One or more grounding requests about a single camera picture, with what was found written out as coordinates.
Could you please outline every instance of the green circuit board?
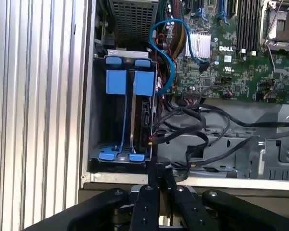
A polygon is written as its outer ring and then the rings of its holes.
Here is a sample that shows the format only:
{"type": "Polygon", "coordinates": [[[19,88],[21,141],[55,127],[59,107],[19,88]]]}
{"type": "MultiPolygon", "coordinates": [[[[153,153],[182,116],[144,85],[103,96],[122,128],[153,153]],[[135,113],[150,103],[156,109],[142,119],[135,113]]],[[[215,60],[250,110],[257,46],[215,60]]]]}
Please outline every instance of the green circuit board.
{"type": "MultiPolygon", "coordinates": [[[[238,15],[229,18],[229,24],[218,20],[218,2],[204,1],[208,22],[199,17],[191,17],[190,13],[184,16],[190,31],[205,31],[211,34],[210,67],[200,73],[199,66],[191,58],[185,57],[183,50],[177,58],[177,86],[168,94],[182,96],[189,91],[190,95],[197,95],[210,85],[222,85],[232,92],[232,99],[252,102],[263,101],[263,96],[270,90],[289,89],[289,52],[272,54],[275,71],[269,52],[262,52],[260,45],[256,56],[247,54],[243,58],[236,49],[238,15]],[[221,46],[228,48],[228,51],[221,51],[221,46]]],[[[221,98],[223,92],[213,90],[206,96],[221,98]]],[[[289,94],[272,94],[265,101],[287,104],[289,94]]]]}

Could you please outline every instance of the heatsink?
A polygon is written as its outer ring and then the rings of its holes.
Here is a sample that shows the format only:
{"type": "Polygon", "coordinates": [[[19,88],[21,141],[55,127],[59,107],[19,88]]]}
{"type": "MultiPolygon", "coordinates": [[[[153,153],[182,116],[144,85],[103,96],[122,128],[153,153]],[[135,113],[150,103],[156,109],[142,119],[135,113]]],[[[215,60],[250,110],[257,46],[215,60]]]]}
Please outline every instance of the heatsink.
{"type": "MultiPolygon", "coordinates": [[[[211,35],[207,33],[191,33],[191,47],[195,57],[207,59],[211,51],[211,35]]],[[[188,41],[186,42],[185,56],[191,57],[188,41]]]]}

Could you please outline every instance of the expansion slot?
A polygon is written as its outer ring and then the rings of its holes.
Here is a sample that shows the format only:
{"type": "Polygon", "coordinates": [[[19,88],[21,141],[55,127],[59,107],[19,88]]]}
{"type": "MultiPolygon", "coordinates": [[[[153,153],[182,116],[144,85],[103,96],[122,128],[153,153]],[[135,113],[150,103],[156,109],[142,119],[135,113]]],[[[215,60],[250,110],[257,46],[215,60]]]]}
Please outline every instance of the expansion slot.
{"type": "Polygon", "coordinates": [[[206,11],[204,9],[204,0],[198,0],[196,2],[196,12],[195,15],[199,18],[202,18],[203,21],[207,22],[208,20],[206,19],[206,11]]]}
{"type": "Polygon", "coordinates": [[[232,18],[236,14],[237,0],[228,0],[227,13],[228,18],[232,18]]]}
{"type": "Polygon", "coordinates": [[[227,0],[219,0],[217,18],[229,25],[227,20],[227,0]]]}
{"type": "Polygon", "coordinates": [[[190,13],[191,10],[193,9],[193,0],[183,0],[185,3],[185,12],[190,13]]]}

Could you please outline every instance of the ribbed metal panel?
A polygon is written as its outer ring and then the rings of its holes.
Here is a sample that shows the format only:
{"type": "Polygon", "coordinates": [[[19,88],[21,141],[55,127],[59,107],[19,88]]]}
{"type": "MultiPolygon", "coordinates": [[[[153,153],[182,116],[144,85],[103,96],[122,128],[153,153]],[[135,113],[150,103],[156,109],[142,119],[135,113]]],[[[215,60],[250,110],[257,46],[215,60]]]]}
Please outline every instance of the ribbed metal panel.
{"type": "Polygon", "coordinates": [[[0,0],[0,231],[76,203],[86,18],[86,0],[0,0]]]}

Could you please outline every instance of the motherboard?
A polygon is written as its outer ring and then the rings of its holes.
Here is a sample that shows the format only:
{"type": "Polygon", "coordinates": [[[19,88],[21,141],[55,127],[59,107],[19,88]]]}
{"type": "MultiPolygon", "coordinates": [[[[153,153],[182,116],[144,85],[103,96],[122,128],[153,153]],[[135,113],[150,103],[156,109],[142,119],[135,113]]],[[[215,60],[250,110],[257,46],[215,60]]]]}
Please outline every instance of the motherboard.
{"type": "MultiPolygon", "coordinates": [[[[185,0],[182,13],[195,56],[208,59],[201,72],[188,46],[177,58],[177,86],[168,94],[193,98],[221,85],[233,100],[289,104],[289,0],[185,0]]],[[[224,97],[209,91],[206,97],[224,97]]]]}

